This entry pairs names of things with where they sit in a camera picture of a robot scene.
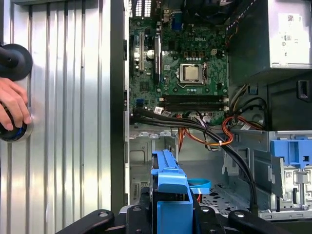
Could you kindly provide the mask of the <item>person's bare hand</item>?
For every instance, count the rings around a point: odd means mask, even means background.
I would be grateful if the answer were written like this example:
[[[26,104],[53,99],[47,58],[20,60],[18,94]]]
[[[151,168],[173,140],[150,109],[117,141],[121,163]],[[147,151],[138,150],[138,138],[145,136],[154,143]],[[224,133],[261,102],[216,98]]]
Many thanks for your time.
[[[0,123],[12,131],[32,122],[27,108],[28,97],[24,88],[8,78],[0,78]]]

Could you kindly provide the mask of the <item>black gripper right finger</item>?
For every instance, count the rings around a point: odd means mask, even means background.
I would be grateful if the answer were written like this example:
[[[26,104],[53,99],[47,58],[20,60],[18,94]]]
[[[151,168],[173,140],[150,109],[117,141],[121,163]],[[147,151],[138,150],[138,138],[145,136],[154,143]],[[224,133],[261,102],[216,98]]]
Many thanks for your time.
[[[209,206],[200,206],[194,195],[195,234],[284,234],[285,230],[259,218],[256,197],[251,196],[250,211],[235,210],[225,218]]]

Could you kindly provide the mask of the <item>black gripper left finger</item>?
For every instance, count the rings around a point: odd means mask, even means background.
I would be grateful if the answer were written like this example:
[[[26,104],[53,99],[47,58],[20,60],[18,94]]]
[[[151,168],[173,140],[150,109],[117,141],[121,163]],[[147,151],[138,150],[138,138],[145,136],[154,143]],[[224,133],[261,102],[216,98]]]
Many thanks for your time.
[[[109,210],[95,210],[59,234],[151,234],[150,189],[143,187],[137,204],[123,207],[119,214]]]

